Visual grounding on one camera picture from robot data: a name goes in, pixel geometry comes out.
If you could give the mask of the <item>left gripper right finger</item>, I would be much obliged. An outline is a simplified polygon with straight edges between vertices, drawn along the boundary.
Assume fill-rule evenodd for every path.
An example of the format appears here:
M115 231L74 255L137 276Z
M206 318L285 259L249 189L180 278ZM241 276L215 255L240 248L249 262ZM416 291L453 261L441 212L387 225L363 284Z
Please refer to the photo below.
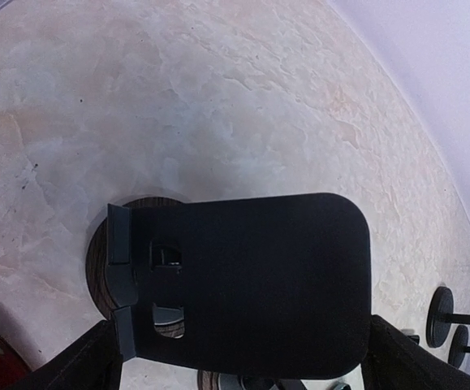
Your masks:
M427 352L378 315L370 320L362 377L366 389L470 390L470 375Z

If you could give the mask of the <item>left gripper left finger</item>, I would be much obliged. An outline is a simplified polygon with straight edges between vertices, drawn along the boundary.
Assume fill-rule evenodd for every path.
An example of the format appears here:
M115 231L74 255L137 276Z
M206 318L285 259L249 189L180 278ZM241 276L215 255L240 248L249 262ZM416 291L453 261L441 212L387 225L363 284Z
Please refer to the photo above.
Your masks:
M10 389L118 389L123 356L113 321L102 320Z

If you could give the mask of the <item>folding phone stand wood base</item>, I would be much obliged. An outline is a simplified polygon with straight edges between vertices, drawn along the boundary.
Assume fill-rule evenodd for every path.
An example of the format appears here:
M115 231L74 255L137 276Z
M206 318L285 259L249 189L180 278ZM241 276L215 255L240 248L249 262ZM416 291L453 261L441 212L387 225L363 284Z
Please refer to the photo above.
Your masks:
M254 376L228 375L199 370L197 388L202 390L279 390L279 389L352 389L363 390L364 381L358 366L350 374L336 379L271 379Z

